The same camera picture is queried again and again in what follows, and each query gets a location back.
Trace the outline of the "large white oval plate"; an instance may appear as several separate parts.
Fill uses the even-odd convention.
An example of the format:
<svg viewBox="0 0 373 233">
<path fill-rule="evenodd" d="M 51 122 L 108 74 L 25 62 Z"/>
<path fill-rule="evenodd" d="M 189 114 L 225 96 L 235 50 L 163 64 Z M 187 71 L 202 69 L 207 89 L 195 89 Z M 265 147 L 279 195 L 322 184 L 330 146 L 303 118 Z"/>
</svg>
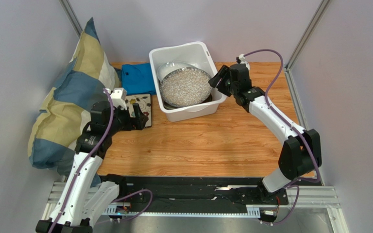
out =
<svg viewBox="0 0 373 233">
<path fill-rule="evenodd" d="M 172 62 L 164 63 L 157 70 L 158 79 L 161 82 L 171 72 L 178 70 L 180 68 L 185 68 L 185 67 L 195 67 L 195 66 L 182 62 L 182 61 L 172 61 Z"/>
</svg>

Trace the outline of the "floral square plate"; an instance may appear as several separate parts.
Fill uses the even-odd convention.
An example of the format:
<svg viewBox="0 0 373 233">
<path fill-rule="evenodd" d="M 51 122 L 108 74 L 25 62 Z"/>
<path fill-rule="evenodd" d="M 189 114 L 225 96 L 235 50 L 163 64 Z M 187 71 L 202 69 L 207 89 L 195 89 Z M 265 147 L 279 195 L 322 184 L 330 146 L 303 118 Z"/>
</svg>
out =
<svg viewBox="0 0 373 233">
<path fill-rule="evenodd" d="M 146 128 L 152 126 L 152 96 L 150 94 L 137 94 L 137 95 L 127 95 L 126 105 L 129 107 L 129 112 L 131 117 L 135 117 L 135 112 L 133 104 L 137 103 L 142 111 L 142 113 L 148 117 L 148 121 L 145 125 Z"/>
</svg>

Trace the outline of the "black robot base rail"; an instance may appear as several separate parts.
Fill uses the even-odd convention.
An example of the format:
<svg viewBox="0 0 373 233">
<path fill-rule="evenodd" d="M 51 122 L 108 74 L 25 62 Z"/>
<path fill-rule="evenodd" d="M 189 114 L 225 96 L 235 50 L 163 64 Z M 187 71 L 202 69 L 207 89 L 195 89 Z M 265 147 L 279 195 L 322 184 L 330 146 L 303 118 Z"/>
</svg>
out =
<svg viewBox="0 0 373 233">
<path fill-rule="evenodd" d="M 285 190 L 261 194 L 258 177 L 152 177 L 126 176 L 118 179 L 130 210 L 187 214 L 243 214 L 248 205 L 275 209 L 288 205 Z"/>
</svg>

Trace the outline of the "speckled round ceramic plate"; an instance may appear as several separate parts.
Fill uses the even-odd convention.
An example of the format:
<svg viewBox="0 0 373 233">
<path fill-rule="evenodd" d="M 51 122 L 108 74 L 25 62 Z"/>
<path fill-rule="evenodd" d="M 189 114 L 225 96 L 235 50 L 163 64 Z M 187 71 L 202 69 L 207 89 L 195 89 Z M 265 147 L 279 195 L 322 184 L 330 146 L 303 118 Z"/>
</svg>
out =
<svg viewBox="0 0 373 233">
<path fill-rule="evenodd" d="M 210 96 L 210 79 L 211 76 L 201 69 L 180 68 L 161 81 L 160 94 L 164 102 L 176 108 L 197 105 Z"/>
</svg>

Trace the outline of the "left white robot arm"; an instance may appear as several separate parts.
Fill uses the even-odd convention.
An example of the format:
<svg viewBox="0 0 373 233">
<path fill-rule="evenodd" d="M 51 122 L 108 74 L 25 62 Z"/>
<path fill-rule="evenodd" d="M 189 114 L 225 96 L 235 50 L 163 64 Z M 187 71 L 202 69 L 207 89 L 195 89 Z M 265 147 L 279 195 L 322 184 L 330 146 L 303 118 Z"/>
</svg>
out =
<svg viewBox="0 0 373 233">
<path fill-rule="evenodd" d="M 137 103 L 110 105 L 108 101 L 93 104 L 90 121 L 77 139 L 75 156 L 63 193 L 47 220 L 40 220 L 37 233 L 91 233 L 105 208 L 127 190 L 126 179 L 108 174 L 97 192 L 87 197 L 92 180 L 100 167 L 112 136 L 120 131 L 143 130 L 148 121 Z"/>
</svg>

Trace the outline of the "white plastic bin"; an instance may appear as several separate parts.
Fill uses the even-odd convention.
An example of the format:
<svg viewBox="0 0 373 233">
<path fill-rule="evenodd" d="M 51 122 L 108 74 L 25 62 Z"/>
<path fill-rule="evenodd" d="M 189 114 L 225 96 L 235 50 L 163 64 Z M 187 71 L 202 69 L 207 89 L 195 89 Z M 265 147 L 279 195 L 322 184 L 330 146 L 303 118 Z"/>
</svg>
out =
<svg viewBox="0 0 373 233">
<path fill-rule="evenodd" d="M 158 78 L 158 69 L 162 65 L 175 61 L 185 62 L 206 71 L 212 77 L 217 73 L 216 66 L 205 43 L 198 41 L 174 47 L 153 49 L 149 53 L 149 59 L 158 103 L 160 109 L 166 114 L 166 117 L 170 122 L 177 122 L 213 114 L 216 112 L 218 106 L 227 99 L 224 94 L 217 90 L 212 90 L 212 100 L 209 102 L 175 109 L 167 109 L 164 106 L 164 100 L 162 99 L 162 94 L 159 90 L 160 80 Z"/>
</svg>

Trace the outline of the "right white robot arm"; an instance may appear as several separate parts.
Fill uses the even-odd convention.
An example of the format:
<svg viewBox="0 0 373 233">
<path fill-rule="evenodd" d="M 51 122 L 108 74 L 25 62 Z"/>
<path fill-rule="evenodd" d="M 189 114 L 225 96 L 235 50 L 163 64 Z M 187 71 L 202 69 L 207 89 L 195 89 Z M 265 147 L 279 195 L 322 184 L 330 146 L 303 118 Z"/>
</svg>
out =
<svg viewBox="0 0 373 233">
<path fill-rule="evenodd" d="M 252 85 L 244 64 L 222 66 L 209 84 L 222 94 L 233 96 L 239 106 L 258 118 L 282 143 L 278 168 L 258 185 L 262 194 L 274 193 L 322 165 L 319 133 L 306 130 L 281 112 L 264 90 Z"/>
</svg>

